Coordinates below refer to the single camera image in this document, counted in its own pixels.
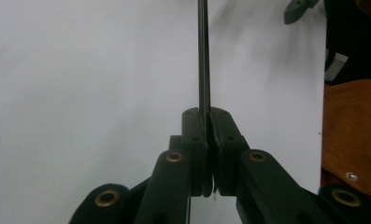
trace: metal rod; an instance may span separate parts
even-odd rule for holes
[[[207,0],[198,0],[199,27],[199,112],[203,116],[206,137],[209,135],[210,81],[208,55],[208,13]]]

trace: black rod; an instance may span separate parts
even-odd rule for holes
[[[208,55],[207,0],[198,0],[199,27],[199,112],[203,116],[205,135],[209,134],[210,81]]]

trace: white background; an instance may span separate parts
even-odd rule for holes
[[[212,104],[316,192],[325,18],[284,25],[289,2],[209,1]],[[149,177],[197,62],[196,0],[0,0],[0,223],[67,223]],[[235,199],[194,199],[192,223],[240,223]]]

